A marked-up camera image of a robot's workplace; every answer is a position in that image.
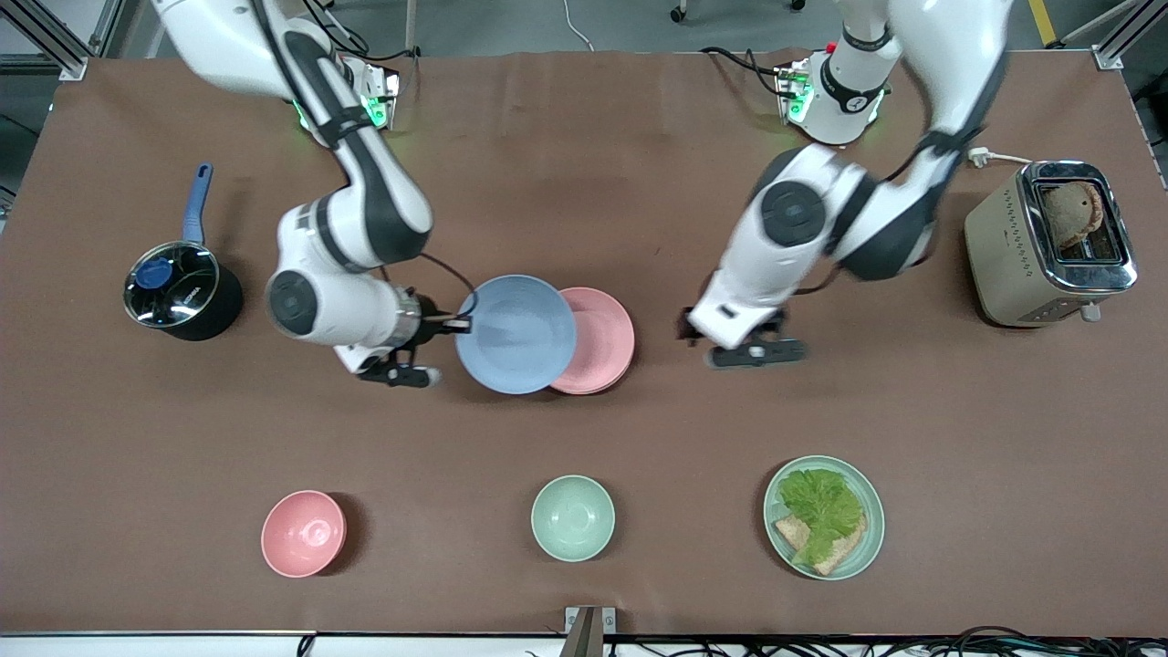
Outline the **blue plate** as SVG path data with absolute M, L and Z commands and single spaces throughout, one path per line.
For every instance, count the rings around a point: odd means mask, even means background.
M 544 390 L 564 373 L 579 344 L 566 299 L 537 277 L 513 274 L 485 281 L 460 312 L 471 320 L 471 332 L 456 334 L 456 354 L 488 390 Z

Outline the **pink plate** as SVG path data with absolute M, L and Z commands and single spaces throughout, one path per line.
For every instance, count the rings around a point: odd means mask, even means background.
M 559 295 L 571 307 L 577 345 L 568 368 L 551 390 L 589 395 L 609 390 L 630 369 L 637 346 L 630 312 L 599 288 L 563 288 Z

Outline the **brown table mat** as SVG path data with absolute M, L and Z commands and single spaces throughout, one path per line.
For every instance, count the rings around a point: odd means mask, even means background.
M 276 224 L 338 191 L 283 101 L 179 58 L 96 61 L 60 87 L 0 234 L 0 631 L 543 631 L 613 606 L 628 632 L 1168 636 L 1168 194 L 1119 72 L 1022 51 L 980 141 L 1092 162 L 1134 288 L 1101 320 L 1001 331 L 961 228 L 1011 174 L 964 168 L 926 263 L 791 303 L 800 364 L 709 369 L 677 340 L 762 170 L 800 141 L 752 76 L 700 55 L 422 58 L 392 153 L 434 213 L 427 251 L 472 281 L 602 288 L 637 325 L 612 390 L 485 390 L 454 343 L 430 390 L 350 376 L 280 334 Z M 180 240 L 211 162 L 204 244 L 245 303 L 202 341 L 121 307 Z M 780 466 L 842 459 L 880 495 L 880 554 L 804 578 L 772 548 Z M 530 512 L 559 475 L 609 490 L 616 532 L 566 563 Z M 260 549 L 285 495 L 348 523 L 317 578 Z

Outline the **glass lid with blue knob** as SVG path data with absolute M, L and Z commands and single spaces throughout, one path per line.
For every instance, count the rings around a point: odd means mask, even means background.
M 142 254 L 121 284 L 121 307 L 146 328 L 178 328 L 210 304 L 220 263 L 199 242 L 172 241 Z

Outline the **pink bowl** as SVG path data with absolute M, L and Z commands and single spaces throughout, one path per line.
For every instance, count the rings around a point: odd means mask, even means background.
M 296 491 L 267 512 L 260 549 L 280 578 L 317 578 L 341 553 L 347 533 L 347 518 L 333 495 Z

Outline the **green lettuce leaf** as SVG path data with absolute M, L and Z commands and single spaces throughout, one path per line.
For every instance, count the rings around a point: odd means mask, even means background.
M 865 527 L 867 516 L 858 497 L 847 486 L 842 473 L 822 469 L 790 473 L 780 482 L 777 495 L 790 510 L 783 519 L 785 524 L 797 521 L 804 528 L 800 544 L 787 540 L 797 549 L 794 561 L 826 578 L 834 569 L 830 561 L 836 544 L 847 544 Z

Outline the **green plate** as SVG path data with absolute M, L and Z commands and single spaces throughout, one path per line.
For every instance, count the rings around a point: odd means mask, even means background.
M 858 497 L 860 503 L 863 506 L 865 516 L 868 517 L 868 530 L 860 541 L 858 548 L 851 553 L 851 556 L 846 558 L 841 566 L 830 578 L 819 578 L 807 565 L 799 565 L 794 561 L 794 549 L 791 549 L 788 542 L 786 542 L 781 535 L 776 531 L 776 521 L 784 516 L 788 516 L 790 510 L 785 507 L 779 495 L 777 495 L 777 487 L 779 487 L 780 482 L 794 471 L 802 470 L 830 470 L 833 473 L 842 473 L 847 486 L 850 487 L 851 492 Z M 769 540 L 772 544 L 772 548 L 783 556 L 783 560 L 790 565 L 797 573 L 804 575 L 804 578 L 823 579 L 823 581 L 839 581 L 839 579 L 855 578 L 865 570 L 868 566 L 872 563 L 872 560 L 880 554 L 881 545 L 884 540 L 885 531 L 885 518 L 884 509 L 881 506 L 880 495 L 877 495 L 876 489 L 872 487 L 872 483 L 868 480 L 864 473 L 860 473 L 855 466 L 848 464 L 842 459 L 837 459 L 825 454 L 809 454 L 809 456 L 804 456 L 797 459 L 792 459 L 790 463 L 780 466 L 773 475 L 769 486 L 765 489 L 765 493 L 762 498 L 762 517 L 764 520 L 764 530 Z

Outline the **green bowl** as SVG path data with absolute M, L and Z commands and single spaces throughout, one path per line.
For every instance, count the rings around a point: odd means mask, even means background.
M 530 526 L 547 556 L 579 563 L 600 556 L 616 532 L 609 490 L 588 475 L 559 475 L 533 502 Z

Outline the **beige toaster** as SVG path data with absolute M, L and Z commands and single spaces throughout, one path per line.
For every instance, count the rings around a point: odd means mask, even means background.
M 1061 251 L 1042 196 L 1069 182 L 1094 184 L 1105 219 L 1101 228 Z M 968 214 L 964 237 L 982 312 L 1009 328 L 1043 328 L 1073 316 L 1094 323 L 1101 302 L 1127 292 L 1138 279 L 1113 191 L 1089 162 L 1026 162 Z

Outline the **toast slice in toaster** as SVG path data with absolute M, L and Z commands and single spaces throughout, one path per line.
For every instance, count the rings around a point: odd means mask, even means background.
M 1048 230 L 1062 251 L 1098 228 L 1105 219 L 1104 200 L 1091 182 L 1068 182 L 1043 192 Z

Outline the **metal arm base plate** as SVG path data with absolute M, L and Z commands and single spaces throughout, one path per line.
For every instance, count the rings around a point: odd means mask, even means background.
M 809 112 L 809 104 L 815 96 L 809 57 L 774 67 L 773 72 L 776 72 L 773 89 L 777 94 L 777 108 L 783 116 L 783 122 L 804 126 Z
M 375 127 L 391 129 L 399 94 L 399 72 L 350 55 L 339 55 L 339 63 L 345 67 L 347 79 Z

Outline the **metal table edge bracket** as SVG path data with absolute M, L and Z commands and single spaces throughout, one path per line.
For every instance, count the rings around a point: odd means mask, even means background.
M 616 607 L 566 607 L 566 639 L 559 649 L 559 657 L 612 657 L 609 637 L 617 632 L 617 620 Z

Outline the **aluminium frame post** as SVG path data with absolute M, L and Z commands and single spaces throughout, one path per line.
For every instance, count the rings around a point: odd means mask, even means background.
M 1121 56 L 1131 46 L 1146 37 L 1152 27 L 1168 18 L 1168 0 L 1122 0 L 1122 16 L 1118 25 L 1091 47 L 1097 70 L 1122 69 Z
M 0 0 L 0 72 L 83 79 L 134 0 Z

